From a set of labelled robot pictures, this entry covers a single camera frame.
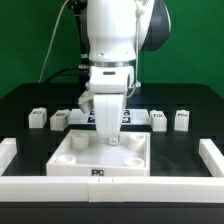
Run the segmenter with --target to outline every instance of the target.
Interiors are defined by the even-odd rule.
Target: black tabletop
[[[78,108],[81,94],[78,84],[30,83],[19,86],[0,100],[0,138],[15,137],[18,151],[4,176],[46,175],[46,162],[69,130],[95,129],[94,125],[69,125],[63,132],[50,130],[50,116],[60,109]],[[33,108],[39,107],[47,108],[47,123],[43,129],[29,129],[28,115]],[[211,176],[200,159],[198,149],[200,139],[210,138],[221,152],[224,150],[224,100],[214,91],[198,84],[144,84],[128,100],[127,108],[147,109],[148,112],[159,110],[167,117],[167,131],[163,133],[152,132],[149,125],[121,128],[121,131],[151,132],[152,176]],[[190,111],[188,132],[174,131],[177,110]],[[117,223],[165,223],[168,218],[166,214],[176,216],[178,220],[183,218],[182,223],[210,223],[208,221],[214,220],[217,215],[221,217],[224,211],[224,205],[189,203],[0,203],[0,208],[0,212],[4,211],[5,214],[17,208],[17,215],[27,211],[27,208],[39,208],[37,213],[37,210],[31,209],[33,216],[28,215],[27,221],[33,219],[33,223],[37,220],[34,217],[45,214],[44,208],[49,209],[49,215],[57,211],[55,217],[59,217],[59,214],[68,215],[69,220],[73,221],[74,212],[79,223],[98,219],[99,223],[112,223],[111,216],[117,217]],[[185,212],[189,212],[191,217],[184,219]],[[62,220],[55,217],[48,217],[48,220],[54,220],[55,223]]]

